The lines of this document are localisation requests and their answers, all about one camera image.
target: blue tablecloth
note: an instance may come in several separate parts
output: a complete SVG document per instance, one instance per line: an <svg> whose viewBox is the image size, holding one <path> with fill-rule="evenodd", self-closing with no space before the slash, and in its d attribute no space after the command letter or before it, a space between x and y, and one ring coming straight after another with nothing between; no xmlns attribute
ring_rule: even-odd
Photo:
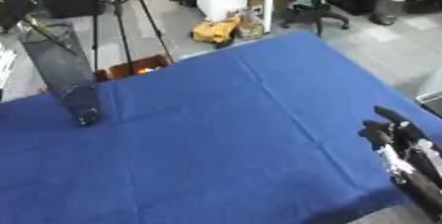
<svg viewBox="0 0 442 224"><path fill-rule="evenodd" d="M339 223L402 201L356 135L374 105L441 122L309 33L102 86L77 128L50 95L0 106L1 224Z"/></svg>

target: metal stand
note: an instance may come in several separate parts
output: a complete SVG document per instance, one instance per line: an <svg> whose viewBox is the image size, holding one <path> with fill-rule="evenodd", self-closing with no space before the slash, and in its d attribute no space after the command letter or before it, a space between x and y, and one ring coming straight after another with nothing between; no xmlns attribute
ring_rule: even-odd
<svg viewBox="0 0 442 224"><path fill-rule="evenodd" d="M171 60L174 61L173 57L171 56L168 48L166 47L166 44L164 42L163 39L163 34L162 32L158 29L158 26L156 25L149 9L147 8L146 2L144 2L144 0L138 0L141 4L141 7L143 8L144 13L146 14L150 24L152 25L152 28L155 32L155 35L157 37L157 39L160 41L161 46L164 48L166 56ZM132 65L132 56L130 53L130 49L129 49L129 44L127 41L127 35L126 35L126 30L125 30L125 26L124 26L124 21L122 19L122 3L124 3L125 1L123 0L113 0L113 5L114 5L114 13L116 16L116 19L118 21L118 28L119 28L119 32L121 35L121 40L124 46L124 52L126 55L126 60L127 60L127 65L128 65L128 72L129 75L133 75L134 69L133 69L133 65ZM95 56L95 69L96 71L98 70L98 59L99 59L99 38L98 38L98 27L99 27L99 20L98 20L98 11L96 11L96 14L93 17L93 37L94 37L94 41L93 41L93 46L92 49L94 50L94 56Z"/></svg>

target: trash can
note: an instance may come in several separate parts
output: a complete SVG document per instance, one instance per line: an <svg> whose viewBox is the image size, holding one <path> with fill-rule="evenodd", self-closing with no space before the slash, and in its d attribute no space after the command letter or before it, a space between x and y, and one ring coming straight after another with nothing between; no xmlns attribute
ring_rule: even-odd
<svg viewBox="0 0 442 224"><path fill-rule="evenodd" d="M35 30L20 40L54 97L65 106L80 126L92 125L101 118L97 83L89 61L73 29L68 24L47 28L62 40L65 49Z"/></svg>
<svg viewBox="0 0 442 224"><path fill-rule="evenodd" d="M378 0L372 15L372 22L389 26L395 23L406 0Z"/></svg>

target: gray carpet floor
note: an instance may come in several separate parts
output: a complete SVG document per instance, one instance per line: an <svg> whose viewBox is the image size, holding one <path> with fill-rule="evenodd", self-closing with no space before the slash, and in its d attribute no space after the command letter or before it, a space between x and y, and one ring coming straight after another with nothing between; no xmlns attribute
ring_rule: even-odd
<svg viewBox="0 0 442 224"><path fill-rule="evenodd" d="M179 6L170 0L145 1L160 30L165 34L166 44L175 60L185 60L214 50L212 45L195 42L188 36L192 28L203 19L198 10ZM351 20L351 29L343 31L338 28L338 23L327 22L325 41L339 50L342 56L347 56L410 98L415 96L428 75L442 66L442 14L401 16L390 27L373 25L367 17L345 15ZM134 58L151 56L163 51L136 0L124 5L124 20L129 30ZM74 18L71 21L86 53L93 61L91 18ZM278 27L278 20L275 20L272 33L267 37L300 29L308 30L311 27L294 25L292 29L284 30ZM19 59L15 63L14 73L6 90L6 100L35 94L37 89L44 85L20 43L14 37L0 37L0 40L19 53ZM238 40L235 45L243 43L245 41ZM101 16L100 46L101 68L109 68L124 61L116 20L111 8ZM353 223L425 224L429 222L415 206L405 205L371 214Z"/></svg>

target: cardboard box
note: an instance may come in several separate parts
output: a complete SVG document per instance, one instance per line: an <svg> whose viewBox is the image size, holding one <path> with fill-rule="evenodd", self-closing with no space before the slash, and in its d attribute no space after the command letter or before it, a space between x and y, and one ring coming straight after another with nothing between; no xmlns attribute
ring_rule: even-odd
<svg viewBox="0 0 442 224"><path fill-rule="evenodd" d="M249 0L249 7L255 12L256 15L263 14L263 2L264 0ZM274 0L273 11L282 12L284 11L290 0Z"/></svg>
<svg viewBox="0 0 442 224"><path fill-rule="evenodd" d="M171 65L172 62L168 57L162 54L157 54L152 57L147 57L139 60L135 60L132 62L133 70L135 74L145 68L156 69L156 68L164 68ZM118 64L110 68L110 78L111 79L120 79L129 77L129 70L127 67L127 63Z"/></svg>

